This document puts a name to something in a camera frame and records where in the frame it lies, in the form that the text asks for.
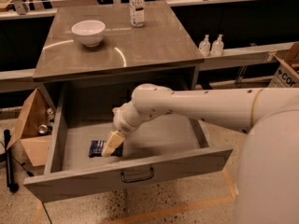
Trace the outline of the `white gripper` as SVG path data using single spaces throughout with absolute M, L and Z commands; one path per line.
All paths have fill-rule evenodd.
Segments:
M 102 150 L 103 157 L 109 157 L 123 143 L 125 135 L 134 132 L 144 122 L 132 102 L 112 109 L 113 130 Z

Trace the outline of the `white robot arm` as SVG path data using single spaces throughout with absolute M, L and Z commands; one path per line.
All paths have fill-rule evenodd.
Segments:
M 234 224 L 299 224 L 299 89 L 175 91 L 137 86 L 113 111 L 103 155 L 109 157 L 146 122 L 175 114 L 243 136 Z

